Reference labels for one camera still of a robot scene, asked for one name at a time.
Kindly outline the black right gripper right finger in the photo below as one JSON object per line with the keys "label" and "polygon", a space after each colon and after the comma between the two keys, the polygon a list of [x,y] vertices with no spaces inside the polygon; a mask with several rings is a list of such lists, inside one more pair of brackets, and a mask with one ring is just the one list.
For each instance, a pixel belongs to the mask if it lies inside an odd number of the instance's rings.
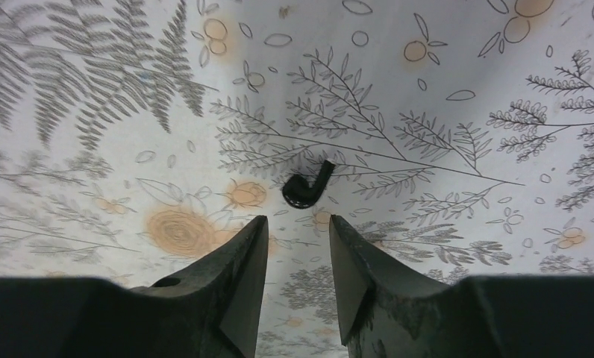
{"label": "black right gripper right finger", "polygon": [[429,278],[329,222],[340,339],[351,357],[594,357],[594,277]]}

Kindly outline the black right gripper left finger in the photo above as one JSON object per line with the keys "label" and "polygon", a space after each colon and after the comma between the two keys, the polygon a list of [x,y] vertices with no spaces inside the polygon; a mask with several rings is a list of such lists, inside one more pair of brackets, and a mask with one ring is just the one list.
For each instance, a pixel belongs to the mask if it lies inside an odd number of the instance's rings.
{"label": "black right gripper left finger", "polygon": [[268,244],[257,216],[150,286],[0,277],[0,357],[253,357]]}

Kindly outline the black earbud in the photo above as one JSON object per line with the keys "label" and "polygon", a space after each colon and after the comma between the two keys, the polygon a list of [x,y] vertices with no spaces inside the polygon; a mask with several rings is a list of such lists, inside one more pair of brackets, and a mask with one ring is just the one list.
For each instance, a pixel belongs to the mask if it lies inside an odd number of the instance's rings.
{"label": "black earbud", "polygon": [[336,165],[326,160],[310,185],[303,175],[293,175],[282,186],[281,193],[286,203],[295,209],[303,210],[313,207],[322,197]]}

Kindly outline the floral table mat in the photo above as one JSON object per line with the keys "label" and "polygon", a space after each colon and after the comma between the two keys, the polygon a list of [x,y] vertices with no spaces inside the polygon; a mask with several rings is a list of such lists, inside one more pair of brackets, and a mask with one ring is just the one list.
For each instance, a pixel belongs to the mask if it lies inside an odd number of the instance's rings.
{"label": "floral table mat", "polygon": [[594,276],[594,1],[0,1],[0,276],[147,286],[257,215],[258,357],[347,356],[331,215],[447,284]]}

